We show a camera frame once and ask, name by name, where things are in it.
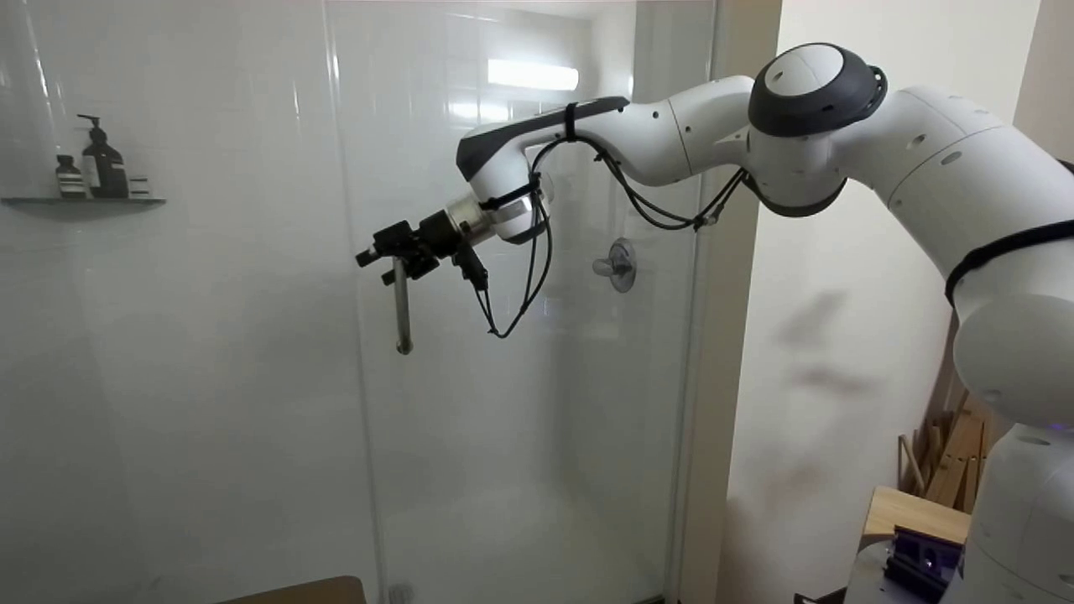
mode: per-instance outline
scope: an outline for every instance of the glass shower door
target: glass shower door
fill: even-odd
[[[453,151],[472,128],[705,79],[712,20],[669,31],[669,9],[329,0],[356,241],[467,195]],[[557,151],[543,188],[557,260],[505,342],[444,265],[408,289],[417,353],[397,356],[394,296],[359,274],[378,600],[633,604],[672,585],[696,241],[642,224],[592,151]],[[699,198],[699,182],[656,195]],[[618,237],[637,256],[626,291],[594,274]],[[528,253],[475,253],[505,314]]]

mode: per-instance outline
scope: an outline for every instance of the shower enclosure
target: shower enclosure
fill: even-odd
[[[592,151],[560,148],[557,260],[518,336],[491,339],[444,265],[408,289],[405,360],[390,289],[350,256],[467,195],[453,144],[472,128],[705,79],[715,3],[2,0],[2,18],[19,38],[0,47],[0,124],[36,139],[2,163],[51,176],[39,155],[78,155],[75,115],[99,110],[166,204],[0,209],[23,303],[0,320],[19,336],[0,347],[2,424],[36,428],[5,440],[2,480],[34,480],[0,519],[39,551],[64,548],[42,526],[87,532],[51,572],[5,551],[29,572],[0,568],[0,600],[219,600],[324,573],[378,604],[669,595],[699,237],[649,227]],[[653,198],[691,210],[700,182]],[[594,274],[618,237],[626,291]],[[528,253],[475,253],[505,314]],[[39,432],[78,452],[29,461]],[[93,496],[75,504],[70,474]]]

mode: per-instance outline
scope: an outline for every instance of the black cable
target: black cable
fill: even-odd
[[[491,336],[498,336],[498,339],[509,339],[509,336],[513,336],[513,330],[518,330],[520,320],[529,312],[529,304],[538,303],[538,296],[540,296],[540,289],[543,289],[543,282],[547,282],[547,274],[549,274],[549,262],[554,262],[554,227],[549,227],[549,216],[547,216],[543,198],[540,198],[540,171],[538,171],[538,168],[540,168],[540,162],[543,162],[554,148],[560,148],[562,142],[582,142],[582,144],[594,148],[594,151],[596,151],[596,162],[599,162],[599,163],[607,168],[607,176],[620,185],[620,192],[626,195],[630,209],[633,209],[649,224],[653,224],[653,227],[661,227],[661,232],[689,232],[689,227],[700,232],[705,224],[715,224],[715,220],[721,219],[721,210],[728,209],[735,188],[748,179],[748,171],[737,168],[737,171],[715,192],[715,198],[712,198],[699,216],[673,216],[673,210],[649,201],[649,198],[626,182],[620,162],[612,158],[612,155],[599,148],[599,142],[584,139],[584,135],[577,135],[573,128],[566,128],[566,139],[554,139],[554,142],[547,142],[547,144],[535,155],[535,162],[529,162],[529,182],[520,188],[520,195],[529,192],[535,224],[543,224],[543,232],[540,232],[540,236],[543,236],[543,265],[540,265],[540,274],[538,274],[538,244],[540,244],[540,236],[535,236],[535,241],[529,241],[529,262],[528,262],[528,282],[523,282],[523,303],[520,303],[520,309],[513,312],[513,320],[505,321],[505,330],[500,330],[500,321],[498,321],[491,289],[472,289],[475,304],[480,304],[480,312],[483,312],[483,320],[485,320],[485,324],[491,324]]]

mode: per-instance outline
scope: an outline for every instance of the soap dispenser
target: soap dispenser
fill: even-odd
[[[96,115],[78,115],[90,120],[90,144],[85,148],[85,179],[93,198],[126,198],[126,171],[125,155],[107,144],[107,131],[99,131]]]

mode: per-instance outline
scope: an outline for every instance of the bottle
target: bottle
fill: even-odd
[[[57,188],[59,188],[59,198],[87,198],[87,182],[75,168],[70,155],[57,155]]]
[[[107,144],[107,131],[99,131],[96,115],[78,115],[90,120],[90,144],[79,151],[85,176],[93,198],[126,198],[126,171],[125,155]]]

